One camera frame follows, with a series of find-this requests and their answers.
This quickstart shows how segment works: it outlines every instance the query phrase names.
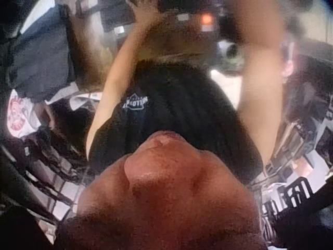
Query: light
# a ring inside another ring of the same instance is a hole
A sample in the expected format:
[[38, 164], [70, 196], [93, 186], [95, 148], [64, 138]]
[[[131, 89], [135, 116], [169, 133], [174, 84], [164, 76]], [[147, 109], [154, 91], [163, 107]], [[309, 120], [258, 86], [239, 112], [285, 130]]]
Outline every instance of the light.
[[213, 24], [213, 17], [210, 14], [204, 14], [201, 17], [201, 22], [203, 25], [211, 25]]

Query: t-shirt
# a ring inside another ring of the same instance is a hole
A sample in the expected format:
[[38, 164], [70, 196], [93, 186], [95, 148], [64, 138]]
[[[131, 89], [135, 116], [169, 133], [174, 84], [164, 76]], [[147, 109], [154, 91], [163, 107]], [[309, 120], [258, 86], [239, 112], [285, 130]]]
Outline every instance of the t-shirt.
[[102, 173], [160, 130], [213, 152], [243, 184], [262, 170], [257, 148], [216, 83], [187, 64], [152, 62], [137, 67], [112, 117], [96, 132], [90, 166]]

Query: patch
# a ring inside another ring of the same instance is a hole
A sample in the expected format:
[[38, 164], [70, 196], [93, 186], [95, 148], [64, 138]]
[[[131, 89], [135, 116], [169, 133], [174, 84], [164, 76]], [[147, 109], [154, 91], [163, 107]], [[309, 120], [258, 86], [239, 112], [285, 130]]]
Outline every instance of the patch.
[[123, 104], [123, 109], [143, 110], [147, 102], [147, 96], [137, 96], [137, 94], [133, 94], [131, 97], [127, 98], [126, 102]]

